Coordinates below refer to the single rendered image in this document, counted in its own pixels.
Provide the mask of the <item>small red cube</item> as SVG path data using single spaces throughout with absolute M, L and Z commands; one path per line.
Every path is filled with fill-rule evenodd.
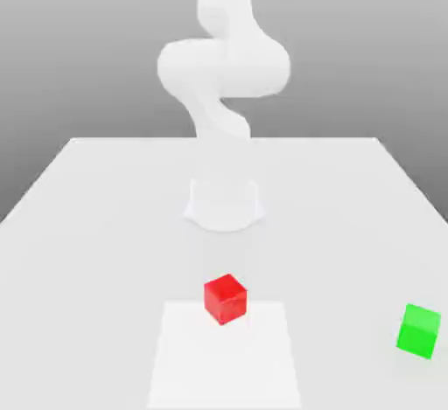
M 224 325 L 244 316 L 248 307 L 248 291 L 231 274 L 211 280 L 204 285 L 204 307 Z

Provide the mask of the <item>small green cube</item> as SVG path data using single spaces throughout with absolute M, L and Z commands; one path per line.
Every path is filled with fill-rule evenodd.
M 431 359 L 441 323 L 439 312 L 408 303 L 396 340 L 402 351 Z

